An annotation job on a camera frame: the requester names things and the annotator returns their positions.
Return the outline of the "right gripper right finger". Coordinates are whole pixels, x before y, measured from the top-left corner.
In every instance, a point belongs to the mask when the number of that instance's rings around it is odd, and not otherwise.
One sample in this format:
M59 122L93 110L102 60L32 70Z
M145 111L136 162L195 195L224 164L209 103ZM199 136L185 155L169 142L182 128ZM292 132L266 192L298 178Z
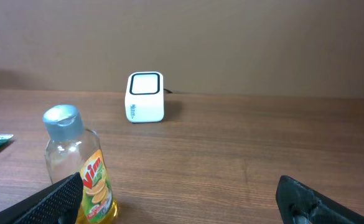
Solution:
M283 223L364 224L364 216L287 175L279 179L276 202Z

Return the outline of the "yellow liquid Vim bottle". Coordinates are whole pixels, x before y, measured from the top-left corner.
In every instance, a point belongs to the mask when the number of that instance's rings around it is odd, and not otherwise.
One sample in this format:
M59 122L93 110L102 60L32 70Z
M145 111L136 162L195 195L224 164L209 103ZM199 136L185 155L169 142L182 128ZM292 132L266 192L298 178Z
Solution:
M84 127L80 112L73 105L54 106L42 120L50 136L45 161L51 182L76 172L82 178L83 198L76 222L112 223L118 206L97 133Z

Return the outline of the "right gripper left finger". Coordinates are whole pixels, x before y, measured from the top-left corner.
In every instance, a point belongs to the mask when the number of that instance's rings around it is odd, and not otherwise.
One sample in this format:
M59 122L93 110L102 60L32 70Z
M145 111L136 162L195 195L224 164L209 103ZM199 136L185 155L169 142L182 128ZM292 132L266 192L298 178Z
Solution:
M83 198L78 172L0 212L0 224L74 224Z

